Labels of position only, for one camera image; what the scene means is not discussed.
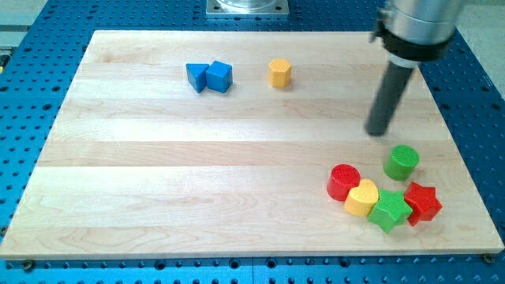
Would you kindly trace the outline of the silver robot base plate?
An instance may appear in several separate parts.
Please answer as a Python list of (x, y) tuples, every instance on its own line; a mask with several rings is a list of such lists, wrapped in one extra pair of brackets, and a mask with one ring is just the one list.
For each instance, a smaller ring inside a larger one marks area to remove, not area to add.
[(226, 16), (287, 16), (288, 0), (207, 0), (206, 14), (211, 17)]

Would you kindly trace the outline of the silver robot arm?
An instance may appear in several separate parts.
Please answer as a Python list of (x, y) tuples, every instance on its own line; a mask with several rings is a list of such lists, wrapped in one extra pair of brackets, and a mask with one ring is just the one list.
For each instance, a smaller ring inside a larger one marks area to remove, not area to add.
[(442, 58), (455, 33), (463, 0), (387, 0), (369, 41), (382, 39), (391, 63), (413, 69)]

